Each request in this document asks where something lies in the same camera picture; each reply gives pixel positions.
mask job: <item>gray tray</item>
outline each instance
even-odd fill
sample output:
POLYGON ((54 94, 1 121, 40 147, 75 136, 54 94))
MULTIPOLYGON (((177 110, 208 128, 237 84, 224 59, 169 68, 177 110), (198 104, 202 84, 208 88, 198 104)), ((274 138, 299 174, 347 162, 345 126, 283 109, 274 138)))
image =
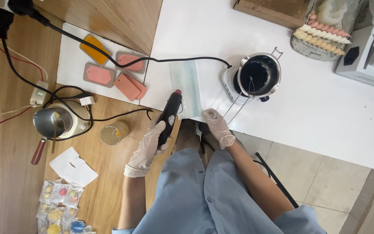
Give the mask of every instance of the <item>gray tray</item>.
MULTIPOLYGON (((313 9, 317 9, 317 7, 323 1, 324 0, 312 0, 310 4, 308 5, 307 15, 313 9)), ((345 32, 351 33, 354 22, 356 20, 357 13, 359 12, 359 9, 360 9, 360 2, 361 0, 348 0, 347 1, 347 5, 348 5, 347 12, 344 14, 342 21, 338 24, 335 24, 334 26, 337 28, 342 28, 345 32)), ((344 48, 346 47, 345 44, 340 44, 332 40, 327 40, 324 38, 321 38, 321 40, 324 40, 325 42, 328 42, 331 45, 334 45, 337 48, 340 48, 341 50, 344 50, 344 48)), ((311 45, 308 42, 300 40, 296 38, 294 35, 291 36, 290 44, 293 50, 312 59, 332 62, 332 61, 337 60, 340 57, 340 55, 336 55, 334 53, 318 48, 315 45, 311 45)))

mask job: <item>hand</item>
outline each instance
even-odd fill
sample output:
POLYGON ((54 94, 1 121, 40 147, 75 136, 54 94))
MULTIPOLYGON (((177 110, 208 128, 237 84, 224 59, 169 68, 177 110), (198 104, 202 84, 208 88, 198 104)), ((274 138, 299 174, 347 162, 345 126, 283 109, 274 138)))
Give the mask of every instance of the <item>hand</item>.
POLYGON ((153 120, 150 121, 148 130, 145 136, 139 143, 138 149, 134 152, 125 165, 123 174, 127 177, 144 177, 150 171, 150 165, 153 162, 153 156, 162 154, 168 148, 168 143, 163 144, 159 149, 158 136, 165 129, 165 122, 158 119, 161 114, 157 114, 153 120))
POLYGON ((231 134, 227 125, 223 124, 223 117, 215 109, 203 111, 203 117, 222 149, 231 146, 235 142, 236 137, 231 134))

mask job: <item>wooden box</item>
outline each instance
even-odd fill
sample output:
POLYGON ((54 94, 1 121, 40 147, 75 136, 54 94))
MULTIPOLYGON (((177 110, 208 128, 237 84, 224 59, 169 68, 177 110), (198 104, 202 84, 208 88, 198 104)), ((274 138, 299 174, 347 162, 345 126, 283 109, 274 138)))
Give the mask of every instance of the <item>wooden box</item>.
POLYGON ((297 29, 305 23, 310 0, 238 0, 236 10, 297 29))

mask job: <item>wire handle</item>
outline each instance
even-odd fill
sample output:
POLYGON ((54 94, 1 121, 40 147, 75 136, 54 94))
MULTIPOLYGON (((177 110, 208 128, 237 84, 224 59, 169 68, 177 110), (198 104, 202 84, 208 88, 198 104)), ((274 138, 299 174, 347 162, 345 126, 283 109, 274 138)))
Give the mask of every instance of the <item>wire handle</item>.
MULTIPOLYGON (((232 108, 232 106, 235 104, 236 100, 240 97, 240 95, 242 94, 242 92, 240 92, 240 94, 238 95, 238 97, 235 99, 235 101, 232 103, 232 105, 229 107, 229 109, 227 110, 226 114, 229 112, 229 110, 232 108)), ((236 117, 237 114, 239 114, 240 110, 243 108, 243 106, 247 103, 247 101, 249 100, 250 97, 248 97, 245 101, 245 103, 240 107, 240 109, 236 112, 235 116, 233 116, 233 118, 228 122, 228 123, 225 123, 225 120, 224 120, 224 117, 226 116, 226 114, 223 116, 223 118, 221 119, 221 122, 224 124, 224 125, 228 125, 232 122, 232 120, 236 117)))
POLYGON ((271 53, 271 55, 275 52, 275 51, 277 51, 278 53, 280 53, 281 55, 277 58, 277 59, 279 59, 281 56, 282 56, 282 54, 284 53, 284 52, 280 52, 279 50, 277 50, 277 48, 278 48, 278 46, 277 47, 275 47, 274 49, 273 49, 273 51, 272 51, 272 53, 271 53))

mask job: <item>tile floor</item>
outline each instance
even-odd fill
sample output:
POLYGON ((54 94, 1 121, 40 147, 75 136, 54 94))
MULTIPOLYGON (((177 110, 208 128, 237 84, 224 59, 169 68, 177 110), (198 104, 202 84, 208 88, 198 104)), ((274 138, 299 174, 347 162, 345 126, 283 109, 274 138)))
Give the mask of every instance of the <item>tile floor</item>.
POLYGON ((299 205, 315 210, 328 234, 339 234, 370 168, 235 132, 248 153, 259 152, 299 205))

